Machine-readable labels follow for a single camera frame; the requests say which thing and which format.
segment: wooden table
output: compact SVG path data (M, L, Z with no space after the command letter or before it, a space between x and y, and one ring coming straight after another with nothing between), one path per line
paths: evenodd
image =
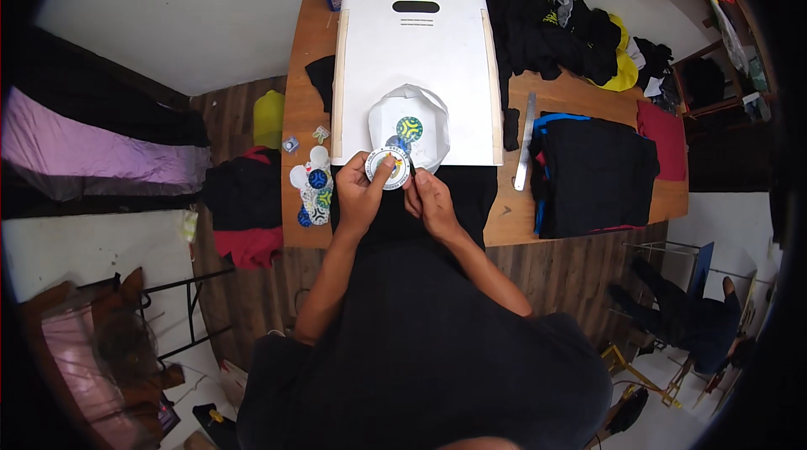
M294 135L300 142L296 154L282 153L283 237L287 246L326 248L331 241L330 225L302 227L297 222L300 210L299 191L289 182L289 171L308 161L308 152L317 145L311 134L320 125L330 129L330 116L323 112L319 93L311 85L305 67L337 50L338 14L328 11L325 0L303 0L297 19L297 31L291 46L289 76L286 86L286 109L283 117L284 139ZM519 109L519 143L524 132L527 95L537 96L536 110L569 112L600 117L636 127L637 100L645 98L638 88L611 92L563 71L556 80L542 80L538 74L525 72L510 79L510 107ZM330 138L324 145L330 151ZM517 245L547 241L533 233L535 202L530 193L530 179L523 192L516 191L512 182L516 175L519 151L505 152L499 167L499 194L493 203L485 245ZM651 224L687 214L689 182L656 180L651 203Z

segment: pink cloth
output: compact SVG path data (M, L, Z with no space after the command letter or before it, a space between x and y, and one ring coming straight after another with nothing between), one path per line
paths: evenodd
M687 178L687 137L680 117L646 101L638 101L636 131L656 143L661 171L656 178L680 182Z
M120 390L106 380L93 355L93 316L87 304L42 321L42 334L84 418L116 450L138 446L148 435L121 410Z
M143 142L82 124L46 109L16 87L4 110L3 159L39 175L116 179L127 183L128 195L176 195L199 191L211 166L209 148ZM124 194L115 192L114 181L107 182L112 185L87 194ZM133 183L146 184L144 192L132 192Z

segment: black pants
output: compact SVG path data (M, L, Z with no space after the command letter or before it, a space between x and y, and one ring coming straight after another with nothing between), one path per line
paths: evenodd
M331 175L336 175L342 167L331 167ZM499 190L496 167L443 166L435 175L442 180L451 192L454 213L462 228L483 250L485 248L483 230L488 222L488 214ZM377 251L390 243L425 241L433 242L421 219L414 218L404 208L404 190L384 191L381 205L369 231L359 243L356 259ZM331 225L333 230L339 224L339 188L334 185L331 199ZM443 249L434 243L433 248Z
M674 346L683 334L683 323L686 318L687 294L680 287L665 279L650 263L636 257L631 263L642 282L650 288L659 303L659 309L653 310L635 302L627 294L617 297L617 303L626 314L639 322L648 332Z

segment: yellow metal frame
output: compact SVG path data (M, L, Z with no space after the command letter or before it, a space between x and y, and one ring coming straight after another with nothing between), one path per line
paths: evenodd
M605 360L606 357L612 354L612 352L613 355L616 356L616 359L613 360L611 364L608 365L609 371L613 370L618 363L620 366L622 366L622 368L625 368L626 370L630 371L634 376L636 376L640 380L640 383L644 384L649 390L652 390L658 395L660 395L662 398L662 404L664 404L667 407L675 406L676 408L681 408L681 403L678 402L674 397L670 396L668 392L661 390L660 387L651 382L647 378L647 376L642 375L636 368L628 364L628 361L626 361L625 357L622 356L622 353L619 352L619 348L617 347L617 345L611 345L610 347L606 348L605 352L603 352L600 355L600 357L602 357L603 360Z

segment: hand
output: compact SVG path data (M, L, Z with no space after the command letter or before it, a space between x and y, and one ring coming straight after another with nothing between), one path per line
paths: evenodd
M406 189L403 206L415 217L422 217L426 230L438 241L465 233L454 215L449 188L423 168L417 169L415 185Z
M364 164L367 162L367 152L354 155L337 173L337 193L339 200L340 220L338 230L356 234L358 238L364 236L369 225L378 213L381 204L381 194L384 192L384 183L392 175L396 160L388 155L375 170L373 181L367 178Z

